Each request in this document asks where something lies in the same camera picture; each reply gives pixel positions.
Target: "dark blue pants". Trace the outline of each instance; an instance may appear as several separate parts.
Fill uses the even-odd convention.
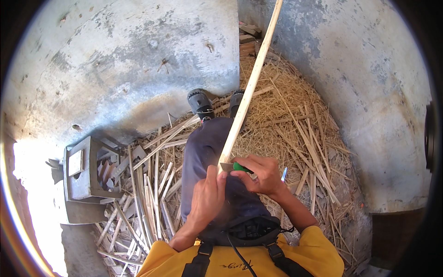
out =
[[[210,164],[217,165],[231,129],[233,119],[216,117],[205,121],[193,131],[183,154],[182,207],[183,221],[191,211],[194,185],[206,178]],[[211,224],[223,224],[242,216],[271,216],[257,194],[249,192],[243,182],[234,176],[226,178],[225,204]]]

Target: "weathered concrete surface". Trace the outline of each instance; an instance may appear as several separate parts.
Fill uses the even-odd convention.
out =
[[[12,62],[3,111],[19,142],[127,144],[190,110],[187,91],[238,88],[238,62],[235,1],[48,1]]]
[[[275,1],[239,0],[239,20],[266,29]],[[271,46],[313,82],[351,151],[368,212],[421,208],[424,117],[431,100],[412,35],[383,0],[284,1]]]
[[[62,243],[68,277],[107,277],[109,273],[97,253],[93,237],[93,225],[64,225]]]

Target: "black cable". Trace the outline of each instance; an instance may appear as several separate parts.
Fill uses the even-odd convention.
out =
[[[240,255],[240,253],[238,252],[237,248],[234,246],[234,244],[232,244],[231,239],[229,238],[229,234],[226,233],[226,236],[228,236],[228,240],[229,243],[231,244],[232,248],[235,251],[235,254],[237,254],[237,256],[240,258],[240,260],[245,264],[245,266],[249,269],[249,271],[251,272],[252,276],[257,277],[257,275],[255,274],[254,270],[252,269],[252,267],[246,262],[246,260]]]

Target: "right hand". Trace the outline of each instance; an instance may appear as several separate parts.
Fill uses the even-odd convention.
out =
[[[244,171],[232,171],[231,176],[237,176],[245,184],[248,191],[266,194],[271,199],[277,198],[280,193],[288,191],[280,180],[278,161],[275,158],[258,157],[250,154],[246,158],[236,157],[232,160],[254,171],[257,178],[254,180]]]

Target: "utility knife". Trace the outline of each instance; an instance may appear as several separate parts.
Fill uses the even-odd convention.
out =
[[[254,174],[253,171],[245,168],[244,166],[241,166],[238,162],[235,163],[220,163],[221,168],[223,169],[223,171],[226,172],[231,172],[231,171],[235,171],[235,170],[241,170],[244,172],[249,172],[251,174]]]

